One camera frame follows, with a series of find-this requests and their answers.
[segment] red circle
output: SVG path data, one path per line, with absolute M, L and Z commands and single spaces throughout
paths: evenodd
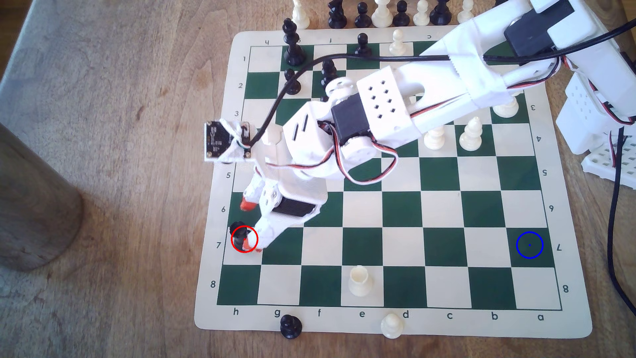
M 254 234 L 256 235 L 256 244 L 254 245 L 254 247 L 252 247 L 248 251 L 241 251 L 241 250 L 237 249 L 236 246 L 234 246 L 234 233 L 237 232 L 237 230 L 240 229 L 241 227 L 248 227 L 248 228 L 252 229 L 252 231 L 254 231 Z M 248 252 L 252 252 L 256 248 L 256 245 L 258 245 L 258 233 L 251 226 L 241 225 L 241 226 L 237 227 L 236 229 L 234 229 L 234 231 L 232 231 L 232 235 L 230 236 L 230 243 L 232 243 L 232 247 L 238 252 L 242 252 L 243 254 L 246 254 Z

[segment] blue circle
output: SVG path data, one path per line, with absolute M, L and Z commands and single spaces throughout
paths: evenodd
M 521 253 L 521 251 L 519 251 L 519 239 L 521 239 L 521 237 L 522 237 L 523 235 L 525 235 L 525 234 L 535 234 L 535 235 L 539 238 L 539 240 L 541 240 L 541 250 L 540 250 L 540 251 L 539 251 L 539 253 L 538 253 L 538 254 L 536 254 L 535 256 L 527 257 L 527 256 L 524 256 L 524 255 Z M 523 234 L 519 235 L 519 237 L 517 238 L 516 247 L 517 247 L 517 252 L 519 253 L 519 255 L 521 255 L 522 257 L 525 257 L 526 259 L 534 259 L 535 257 L 537 257 L 537 256 L 541 255 L 541 252 L 543 252 L 543 239 L 541 238 L 541 236 L 540 236 L 539 234 L 535 233 L 534 231 L 526 231 L 525 233 L 523 233 Z

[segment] black pawn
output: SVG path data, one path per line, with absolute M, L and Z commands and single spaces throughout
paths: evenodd
M 290 18 L 283 21 L 282 30 L 285 33 L 283 41 L 289 45 L 285 51 L 285 62 L 290 66 L 300 66 L 307 58 L 303 48 L 298 45 L 300 38 L 296 33 L 297 28 L 298 26 Z
M 356 25 L 356 27 L 369 27 L 371 26 L 371 18 L 369 17 L 369 15 L 367 15 L 367 11 L 369 11 L 369 9 L 366 6 L 366 3 L 359 3 L 358 4 L 358 17 L 356 17 L 356 21 L 354 21 L 354 24 Z
M 342 8 L 342 0 L 332 0 L 329 4 L 329 27 L 343 29 L 347 25 L 345 10 Z
M 354 54 L 355 55 L 360 55 L 360 56 L 363 56 L 363 57 L 371 56 L 373 51 L 368 46 L 368 43 L 369 43 L 369 37 L 367 37 L 367 35 L 364 32 L 359 34 L 358 35 L 358 47 L 354 51 Z
M 406 13 L 406 1 L 400 0 L 397 2 L 397 14 L 393 17 L 393 26 L 408 26 L 411 22 L 411 18 Z
M 429 18 L 434 25 L 448 25 L 453 14 L 450 13 L 446 3 L 448 0 L 438 0 L 437 6 L 431 11 Z
M 296 73 L 294 72 L 293 69 L 291 68 L 286 69 L 285 80 L 289 81 L 289 79 L 295 74 Z M 295 94 L 298 94 L 299 92 L 300 92 L 300 82 L 298 80 L 294 80 L 292 83 L 290 83 L 286 93 L 293 96 Z

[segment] cylindrical object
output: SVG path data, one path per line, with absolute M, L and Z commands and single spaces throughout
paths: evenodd
M 0 124 L 0 264 L 50 262 L 73 242 L 82 213 L 77 189 Z

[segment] green square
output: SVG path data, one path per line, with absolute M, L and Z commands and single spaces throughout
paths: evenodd
M 457 157 L 420 158 L 422 190 L 459 190 Z
M 380 44 L 370 43 L 369 48 L 372 51 L 373 56 L 380 55 Z M 358 47 L 357 43 L 347 44 L 347 53 L 352 54 Z M 380 61 L 367 61 L 361 59 L 347 59 L 347 69 L 380 69 Z
M 506 227 L 501 192 L 462 192 L 464 227 Z
M 285 98 L 281 100 L 276 109 L 276 124 L 283 125 L 287 123 L 287 121 L 309 101 L 311 101 L 309 98 Z
M 420 192 L 382 192 L 382 226 L 422 227 Z
M 515 310 L 515 287 L 510 268 L 468 268 L 475 310 Z
M 285 71 L 288 68 L 291 68 L 294 71 L 298 71 L 304 65 L 306 65 L 309 62 L 312 62 L 314 60 L 314 46 L 313 45 L 300 45 L 300 48 L 302 48 L 305 51 L 305 55 L 307 55 L 305 57 L 305 62 L 300 64 L 300 66 L 290 66 L 290 65 L 288 65 L 285 62 L 285 52 L 287 51 L 288 48 L 289 48 L 289 46 L 285 45 L 285 46 L 282 47 L 282 51 L 280 52 L 280 70 L 281 71 Z
M 257 304 L 260 265 L 223 265 L 219 279 L 220 306 L 249 306 Z
M 263 265 L 300 265 L 303 228 L 288 227 L 263 250 Z
M 248 72 L 245 80 L 245 98 L 263 99 L 278 96 L 280 72 Z
M 425 227 L 424 259 L 426 266 L 468 266 L 464 229 Z
M 501 123 L 530 123 L 530 117 L 528 116 L 528 107 L 525 102 L 525 94 L 518 94 L 517 103 L 519 104 L 519 110 L 515 115 L 510 118 L 503 118 L 495 114 L 495 111 L 490 108 L 490 118 L 493 124 Z
M 337 71 L 338 77 L 344 77 L 347 75 L 346 70 Z M 320 98 L 326 96 L 324 88 L 320 81 L 322 81 L 322 73 L 320 71 L 314 71 L 312 74 L 312 98 Z
M 320 214 L 305 222 L 306 227 L 341 227 L 342 192 L 328 192 L 327 203 L 320 208 Z
M 400 158 L 407 158 L 407 157 L 417 158 L 420 156 L 420 150 L 417 147 L 417 140 L 407 143 L 401 147 L 397 147 L 396 150 L 397 150 L 397 155 Z M 382 153 L 382 157 L 393 158 L 393 155 Z
M 508 248 L 510 249 L 510 264 L 516 268 L 553 268 L 555 267 L 554 256 L 552 255 L 552 244 L 550 232 L 546 227 L 538 228 L 507 228 Z M 535 234 L 524 234 L 534 232 L 543 239 L 543 249 L 541 250 L 541 239 Z M 517 239 L 519 239 L 519 250 L 517 251 Z
M 501 190 L 541 190 L 535 157 L 497 157 Z
M 376 176 L 380 175 L 381 172 L 382 161 L 380 160 L 380 158 L 371 158 L 369 161 L 364 162 L 355 168 L 352 168 L 349 171 L 349 174 L 353 177 L 353 179 L 367 180 L 375 178 Z M 369 192 L 381 190 L 382 182 L 369 185 L 358 185 L 356 183 L 352 183 L 349 179 L 345 179 L 345 191 Z
M 416 41 L 413 42 L 413 54 L 419 56 L 422 52 L 426 51 L 429 47 L 433 46 L 435 41 Z
M 384 266 L 386 308 L 426 308 L 426 274 L 423 266 Z
M 382 228 L 344 227 L 342 264 L 382 266 Z
M 300 306 L 340 307 L 341 266 L 303 266 Z
M 459 137 L 464 132 L 465 125 L 455 126 L 455 140 L 457 140 L 457 156 L 458 157 L 494 157 L 495 156 L 495 140 L 492 137 L 492 125 L 481 125 L 481 146 L 472 152 L 464 150 L 459 145 Z

